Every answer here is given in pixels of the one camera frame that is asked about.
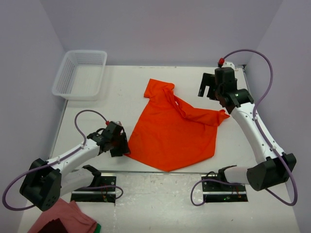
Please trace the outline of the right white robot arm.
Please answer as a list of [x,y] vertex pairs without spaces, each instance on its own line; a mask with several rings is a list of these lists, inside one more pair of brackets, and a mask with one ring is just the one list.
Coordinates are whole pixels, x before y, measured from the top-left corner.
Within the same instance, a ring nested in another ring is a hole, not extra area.
[[289,171],[293,171],[296,158],[285,151],[273,139],[258,113],[247,89],[238,89],[235,71],[230,67],[215,69],[214,74],[204,73],[198,95],[205,91],[207,97],[216,100],[235,119],[247,138],[257,165],[254,167],[227,166],[219,170],[217,186],[229,190],[234,183],[249,184],[256,191],[285,183]]

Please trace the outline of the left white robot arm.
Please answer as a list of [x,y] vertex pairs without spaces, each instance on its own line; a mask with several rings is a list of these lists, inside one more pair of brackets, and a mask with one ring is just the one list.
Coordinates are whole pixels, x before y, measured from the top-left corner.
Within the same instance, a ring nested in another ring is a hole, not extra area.
[[55,158],[32,162],[20,187],[20,194],[41,211],[50,209],[58,199],[74,190],[114,188],[101,182],[101,173],[85,165],[104,152],[111,157],[130,153],[125,130],[120,122],[111,121],[105,128],[83,136],[78,146]]

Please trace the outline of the orange t shirt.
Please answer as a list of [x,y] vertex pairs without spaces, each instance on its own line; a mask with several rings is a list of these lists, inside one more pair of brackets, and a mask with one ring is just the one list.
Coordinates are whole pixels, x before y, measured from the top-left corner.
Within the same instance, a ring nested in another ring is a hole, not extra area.
[[195,108],[174,94],[174,84],[150,79],[149,101],[131,133],[128,157],[170,172],[212,158],[225,110]]

